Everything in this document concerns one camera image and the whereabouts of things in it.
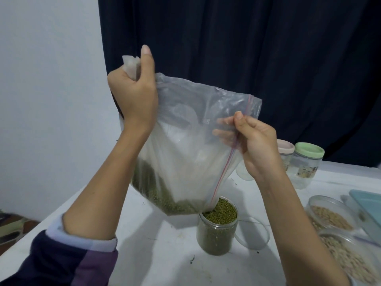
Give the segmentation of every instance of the pink lid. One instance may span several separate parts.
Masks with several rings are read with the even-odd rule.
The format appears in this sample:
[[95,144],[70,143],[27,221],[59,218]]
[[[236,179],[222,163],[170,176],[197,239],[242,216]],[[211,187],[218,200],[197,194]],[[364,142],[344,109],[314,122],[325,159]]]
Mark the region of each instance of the pink lid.
[[277,139],[278,151],[280,154],[292,154],[295,151],[295,146],[285,140]]

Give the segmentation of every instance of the fingernail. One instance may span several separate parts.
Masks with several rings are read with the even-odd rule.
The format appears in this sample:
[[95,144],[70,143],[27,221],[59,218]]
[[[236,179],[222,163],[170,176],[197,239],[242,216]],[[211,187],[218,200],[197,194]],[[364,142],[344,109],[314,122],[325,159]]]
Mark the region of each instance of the fingernail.
[[237,119],[243,119],[243,114],[240,111],[237,111]]
[[150,50],[150,48],[147,45],[143,45],[140,54],[151,55],[151,50]]

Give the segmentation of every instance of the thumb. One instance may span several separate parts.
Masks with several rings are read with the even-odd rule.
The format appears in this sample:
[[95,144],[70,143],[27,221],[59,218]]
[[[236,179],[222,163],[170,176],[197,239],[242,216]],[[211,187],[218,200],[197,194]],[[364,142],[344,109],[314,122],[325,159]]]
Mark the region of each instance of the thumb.
[[155,83],[155,62],[151,50],[143,45],[140,53],[140,79],[142,82]]
[[252,138],[253,132],[255,131],[255,129],[253,129],[246,122],[246,119],[243,116],[242,112],[237,111],[234,114],[234,125],[236,126],[236,129],[245,136],[245,138],[247,139]]

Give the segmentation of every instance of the container of peanuts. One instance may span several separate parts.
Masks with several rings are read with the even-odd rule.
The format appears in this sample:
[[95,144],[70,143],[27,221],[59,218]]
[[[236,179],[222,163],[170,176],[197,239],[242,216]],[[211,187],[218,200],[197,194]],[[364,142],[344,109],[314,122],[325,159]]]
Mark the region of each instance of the container of peanuts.
[[379,260],[348,232],[323,229],[318,234],[340,267],[358,285],[381,285]]
[[360,228],[352,209],[331,197],[312,196],[305,210],[317,231],[325,228],[355,231]]

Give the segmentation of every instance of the dark blue sleeve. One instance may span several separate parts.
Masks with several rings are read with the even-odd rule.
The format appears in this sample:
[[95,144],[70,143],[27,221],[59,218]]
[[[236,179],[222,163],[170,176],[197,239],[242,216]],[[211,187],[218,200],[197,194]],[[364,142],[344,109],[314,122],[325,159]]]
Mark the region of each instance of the dark blue sleeve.
[[29,256],[1,286],[76,285],[105,286],[118,257],[117,250],[99,252],[57,242],[40,232]]

